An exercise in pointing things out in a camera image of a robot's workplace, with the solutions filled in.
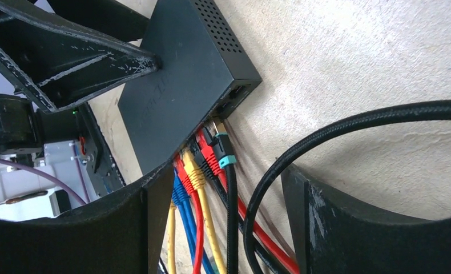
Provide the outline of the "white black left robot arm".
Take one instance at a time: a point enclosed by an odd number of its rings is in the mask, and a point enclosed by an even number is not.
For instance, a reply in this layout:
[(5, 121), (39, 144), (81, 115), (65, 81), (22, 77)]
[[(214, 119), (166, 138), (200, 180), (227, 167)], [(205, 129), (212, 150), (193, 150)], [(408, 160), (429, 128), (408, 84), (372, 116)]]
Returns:
[(124, 186), (90, 101), (158, 70), (120, 1), (0, 1), (0, 210), (54, 215)]

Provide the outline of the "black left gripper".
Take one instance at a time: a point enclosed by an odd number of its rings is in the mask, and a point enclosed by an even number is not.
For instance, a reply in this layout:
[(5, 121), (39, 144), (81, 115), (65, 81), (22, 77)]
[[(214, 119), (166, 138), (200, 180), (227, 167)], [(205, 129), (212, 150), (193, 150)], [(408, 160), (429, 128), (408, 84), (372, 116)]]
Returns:
[[(156, 72), (160, 59), (134, 45), (149, 19), (118, 1), (0, 1), (0, 73), (38, 107), (77, 107)], [(32, 103), (0, 94), (0, 155), (43, 147)]]

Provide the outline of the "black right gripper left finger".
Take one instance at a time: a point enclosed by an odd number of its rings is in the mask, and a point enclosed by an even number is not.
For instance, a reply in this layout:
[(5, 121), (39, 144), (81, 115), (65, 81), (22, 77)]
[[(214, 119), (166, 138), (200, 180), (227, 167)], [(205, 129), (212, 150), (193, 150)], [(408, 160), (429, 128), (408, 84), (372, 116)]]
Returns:
[(156, 273), (173, 182), (161, 165), (56, 218), (0, 220), (0, 273)]

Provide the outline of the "black braided cable teal plug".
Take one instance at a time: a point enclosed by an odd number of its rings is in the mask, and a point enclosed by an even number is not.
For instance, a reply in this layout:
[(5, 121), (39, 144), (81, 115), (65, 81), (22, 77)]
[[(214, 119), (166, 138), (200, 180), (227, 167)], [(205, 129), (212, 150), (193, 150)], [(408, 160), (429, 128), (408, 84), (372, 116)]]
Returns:
[(263, 175), (245, 215), (253, 273), (253, 223), (290, 165), (373, 206), (425, 220), (451, 218), (451, 100), (403, 104), (327, 125), (286, 150)]

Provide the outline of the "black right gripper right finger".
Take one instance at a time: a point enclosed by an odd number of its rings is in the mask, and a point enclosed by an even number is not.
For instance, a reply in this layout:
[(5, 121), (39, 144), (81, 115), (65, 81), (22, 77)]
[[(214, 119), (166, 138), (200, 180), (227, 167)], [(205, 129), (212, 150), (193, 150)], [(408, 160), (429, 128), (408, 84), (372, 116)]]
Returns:
[(373, 206), (295, 165), (281, 183), (301, 273), (451, 273), (451, 218)]

